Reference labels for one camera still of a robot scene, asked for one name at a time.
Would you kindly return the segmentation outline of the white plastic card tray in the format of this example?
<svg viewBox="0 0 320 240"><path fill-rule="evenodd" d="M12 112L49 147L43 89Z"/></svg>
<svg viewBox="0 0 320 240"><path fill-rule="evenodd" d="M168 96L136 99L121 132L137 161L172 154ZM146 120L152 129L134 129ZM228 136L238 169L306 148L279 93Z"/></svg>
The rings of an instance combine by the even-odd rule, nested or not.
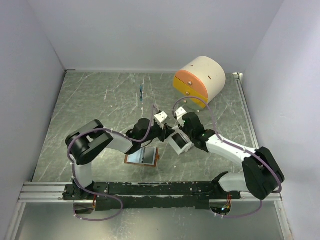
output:
<svg viewBox="0 0 320 240"><path fill-rule="evenodd" d="M178 126L173 127L173 130L174 133L166 139L168 144L178 155L188 152L194 144Z"/></svg>

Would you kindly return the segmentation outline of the brown leather card holder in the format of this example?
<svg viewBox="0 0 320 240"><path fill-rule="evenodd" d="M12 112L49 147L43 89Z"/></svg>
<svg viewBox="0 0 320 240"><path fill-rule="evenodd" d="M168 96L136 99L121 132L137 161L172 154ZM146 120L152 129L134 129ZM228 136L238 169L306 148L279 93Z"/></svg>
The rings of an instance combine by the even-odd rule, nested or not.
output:
<svg viewBox="0 0 320 240"><path fill-rule="evenodd" d="M125 164L156 167L157 161L160 158L159 148L146 146L137 152L126 155L124 158Z"/></svg>

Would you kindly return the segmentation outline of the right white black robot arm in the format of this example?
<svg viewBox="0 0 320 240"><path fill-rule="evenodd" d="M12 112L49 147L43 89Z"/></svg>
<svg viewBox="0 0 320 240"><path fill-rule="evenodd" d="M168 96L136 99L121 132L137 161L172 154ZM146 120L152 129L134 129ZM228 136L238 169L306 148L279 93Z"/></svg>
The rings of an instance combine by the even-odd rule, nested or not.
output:
<svg viewBox="0 0 320 240"><path fill-rule="evenodd" d="M245 147L212 129L205 129L194 112L185 113L177 120L197 149L217 154L242 167L241 173L225 172L212 181L212 193L216 198L223 199L229 192L248 192L264 200L282 190L285 177L268 148Z"/></svg>

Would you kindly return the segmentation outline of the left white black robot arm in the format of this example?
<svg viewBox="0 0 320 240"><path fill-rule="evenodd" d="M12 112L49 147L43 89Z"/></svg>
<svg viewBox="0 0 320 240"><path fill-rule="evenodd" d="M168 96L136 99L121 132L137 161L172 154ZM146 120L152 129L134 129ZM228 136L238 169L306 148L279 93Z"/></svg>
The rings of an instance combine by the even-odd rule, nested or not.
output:
<svg viewBox="0 0 320 240"><path fill-rule="evenodd" d="M173 133L174 129L169 125L161 127L147 118L141 118L126 134L105 128L97 119L92 120L65 139L74 187L70 196L86 200L93 195L92 162L105 149L129 156L144 152L147 146L143 143L151 143L154 139L164 142Z"/></svg>

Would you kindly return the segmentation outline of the blue mark on table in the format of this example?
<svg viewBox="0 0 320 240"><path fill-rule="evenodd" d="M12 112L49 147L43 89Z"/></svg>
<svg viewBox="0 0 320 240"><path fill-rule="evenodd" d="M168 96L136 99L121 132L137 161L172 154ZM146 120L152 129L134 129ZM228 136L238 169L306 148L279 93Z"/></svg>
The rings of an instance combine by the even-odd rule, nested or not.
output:
<svg viewBox="0 0 320 240"><path fill-rule="evenodd" d="M140 85L140 87L139 87L139 93L140 93L139 99L140 99L140 101L142 102L143 99L144 99L144 87L143 87L143 85Z"/></svg>

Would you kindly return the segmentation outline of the cream mini drawer cabinet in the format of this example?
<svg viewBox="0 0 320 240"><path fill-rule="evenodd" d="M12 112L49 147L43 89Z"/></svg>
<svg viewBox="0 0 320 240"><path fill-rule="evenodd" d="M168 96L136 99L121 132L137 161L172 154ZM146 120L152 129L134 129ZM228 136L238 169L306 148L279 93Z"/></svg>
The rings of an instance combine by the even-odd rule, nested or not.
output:
<svg viewBox="0 0 320 240"><path fill-rule="evenodd" d="M193 110L206 107L225 87L226 74L223 68L207 56L199 56L178 70L173 77L173 88L178 97L186 99L186 105Z"/></svg>

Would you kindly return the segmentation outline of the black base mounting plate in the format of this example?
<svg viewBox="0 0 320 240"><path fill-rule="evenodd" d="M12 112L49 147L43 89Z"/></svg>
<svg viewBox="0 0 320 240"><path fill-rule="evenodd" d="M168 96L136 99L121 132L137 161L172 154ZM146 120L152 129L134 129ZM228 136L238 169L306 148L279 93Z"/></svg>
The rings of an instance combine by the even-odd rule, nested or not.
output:
<svg viewBox="0 0 320 240"><path fill-rule="evenodd" d="M109 211L121 207L124 209L153 209L153 208L194 208L209 210L210 201L225 202L228 197L234 200L241 198L237 191L224 192L213 181L187 182L94 182L95 197L92 193L86 199L71 197L74 192L73 184L67 184L62 194L63 200L95 201L97 211Z"/></svg>

